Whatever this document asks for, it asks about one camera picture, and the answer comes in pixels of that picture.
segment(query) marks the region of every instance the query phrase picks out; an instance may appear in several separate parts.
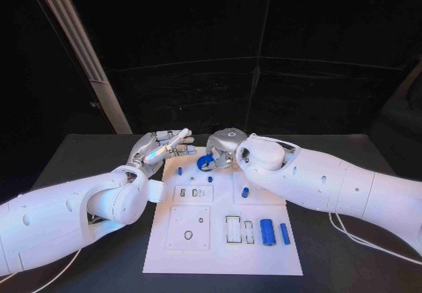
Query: oval hole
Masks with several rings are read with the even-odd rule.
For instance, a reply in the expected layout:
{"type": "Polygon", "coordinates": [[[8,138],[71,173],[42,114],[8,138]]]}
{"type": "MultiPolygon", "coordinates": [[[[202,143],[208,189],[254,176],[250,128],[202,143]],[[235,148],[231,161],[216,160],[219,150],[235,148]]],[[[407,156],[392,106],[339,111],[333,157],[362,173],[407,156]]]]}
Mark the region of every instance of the oval hole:
{"type": "Polygon", "coordinates": [[[67,200],[67,208],[68,208],[70,212],[74,210],[74,205],[72,205],[71,200],[67,200]]]}
{"type": "Polygon", "coordinates": [[[185,232],[185,239],[189,240],[192,238],[193,234],[192,231],[185,232]]]}
{"type": "Polygon", "coordinates": [[[29,226],[31,221],[29,221],[29,215],[28,214],[23,215],[22,221],[23,221],[23,224],[26,226],[29,226]]]}

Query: cable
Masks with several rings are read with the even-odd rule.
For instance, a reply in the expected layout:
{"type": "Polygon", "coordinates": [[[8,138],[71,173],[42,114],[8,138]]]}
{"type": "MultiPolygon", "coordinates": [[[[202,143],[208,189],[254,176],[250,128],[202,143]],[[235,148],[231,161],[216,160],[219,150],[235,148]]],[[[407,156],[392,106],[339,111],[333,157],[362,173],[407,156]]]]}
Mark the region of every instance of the cable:
{"type": "Polygon", "coordinates": [[[75,261],[75,259],[77,259],[77,256],[80,255],[80,252],[81,252],[81,250],[78,250],[77,251],[77,254],[75,254],[75,256],[74,256],[74,258],[72,258],[72,260],[71,260],[71,263],[68,263],[68,265],[67,265],[67,267],[64,268],[64,270],[62,270],[62,272],[55,276],[55,278],[41,287],[41,288],[38,288],[32,293],[38,293],[54,281],[55,281],[55,279],[58,279],[58,277],[64,274],[64,272],[65,272],[65,270],[68,269],[68,267],[72,265],[72,262],[75,261]]]}
{"type": "Polygon", "coordinates": [[[12,275],[9,275],[2,281],[0,281],[0,284],[8,280],[11,279],[18,273],[13,273],[12,275]]]}
{"type": "Polygon", "coordinates": [[[340,222],[340,225],[342,225],[342,228],[343,228],[343,229],[340,229],[340,228],[336,226],[336,224],[335,224],[335,222],[333,222],[333,218],[332,218],[332,213],[329,213],[330,222],[332,222],[335,228],[336,228],[340,232],[343,232],[355,242],[358,242],[359,244],[362,244],[362,245],[365,245],[365,246],[368,246],[368,247],[372,247],[372,248],[375,248],[375,249],[378,249],[378,250],[381,250],[381,251],[384,251],[384,252],[386,252],[386,253],[389,253],[391,255],[395,255],[398,258],[402,258],[402,259],[405,259],[407,261],[409,261],[409,262],[412,262],[412,263],[415,263],[415,264],[422,265],[422,262],[421,262],[421,261],[417,261],[417,260],[412,259],[412,258],[407,258],[404,255],[399,255],[398,253],[395,253],[395,252],[392,252],[392,251],[384,249],[382,247],[379,247],[378,245],[375,245],[375,244],[371,243],[369,241],[366,241],[365,239],[362,239],[362,238],[359,238],[358,236],[355,236],[353,234],[350,234],[350,233],[348,232],[348,230],[346,230],[346,227],[345,227],[345,225],[343,225],[343,221],[342,221],[340,216],[339,216],[337,213],[336,213],[336,216],[337,216],[337,219],[339,219],[339,222],[340,222]]]}

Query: black wall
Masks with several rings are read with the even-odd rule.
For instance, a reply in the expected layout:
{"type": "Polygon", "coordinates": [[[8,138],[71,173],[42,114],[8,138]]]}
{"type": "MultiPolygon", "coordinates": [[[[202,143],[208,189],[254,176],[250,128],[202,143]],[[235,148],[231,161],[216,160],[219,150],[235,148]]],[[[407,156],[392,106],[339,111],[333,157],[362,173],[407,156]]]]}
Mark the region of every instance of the black wall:
{"type": "Polygon", "coordinates": [[[74,0],[134,132],[363,132],[422,51],[417,1],[74,0]]]}
{"type": "Polygon", "coordinates": [[[0,202],[26,192],[70,133],[113,133],[36,1],[15,1],[3,57],[0,202]]]}

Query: black table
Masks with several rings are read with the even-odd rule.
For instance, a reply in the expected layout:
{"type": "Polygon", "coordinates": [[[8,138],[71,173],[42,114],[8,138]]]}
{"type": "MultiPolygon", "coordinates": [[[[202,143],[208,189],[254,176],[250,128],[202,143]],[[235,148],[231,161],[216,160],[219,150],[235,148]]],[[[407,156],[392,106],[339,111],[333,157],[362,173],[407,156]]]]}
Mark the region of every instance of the black table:
{"type": "MultiPolygon", "coordinates": [[[[110,172],[126,163],[142,136],[68,135],[35,183],[35,189],[110,172]]],[[[196,136],[205,146],[208,135],[196,136]]],[[[366,135],[273,136],[323,151],[373,171],[394,174],[366,135]]],[[[162,171],[153,176],[162,179],[162,171]]],[[[44,292],[417,292],[422,267],[355,243],[332,227],[329,214],[288,203],[304,276],[183,275],[143,273],[156,204],[139,221],[83,249],[68,271],[44,292]]],[[[421,259],[386,230],[343,216],[349,231],[379,246],[421,259]]],[[[32,292],[58,274],[72,256],[19,273],[0,292],[32,292]]]]}

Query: robotic hand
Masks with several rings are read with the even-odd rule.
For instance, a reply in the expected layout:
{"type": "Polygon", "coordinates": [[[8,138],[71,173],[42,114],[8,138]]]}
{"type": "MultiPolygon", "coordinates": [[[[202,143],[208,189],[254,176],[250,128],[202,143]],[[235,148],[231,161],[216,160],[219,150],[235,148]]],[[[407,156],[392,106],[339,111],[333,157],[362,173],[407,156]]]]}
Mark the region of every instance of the robotic hand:
{"type": "Polygon", "coordinates": [[[149,180],[163,159],[196,154],[192,131],[147,133],[129,163],[110,173],[35,190],[0,205],[0,276],[39,267],[134,223],[147,201],[165,200],[149,180]]]}
{"type": "Polygon", "coordinates": [[[369,171],[290,142],[218,131],[206,144],[202,171],[234,159],[250,182],[317,211],[352,215],[388,229],[422,255],[422,183],[369,171]],[[221,155],[212,158],[212,148],[221,155]]]}

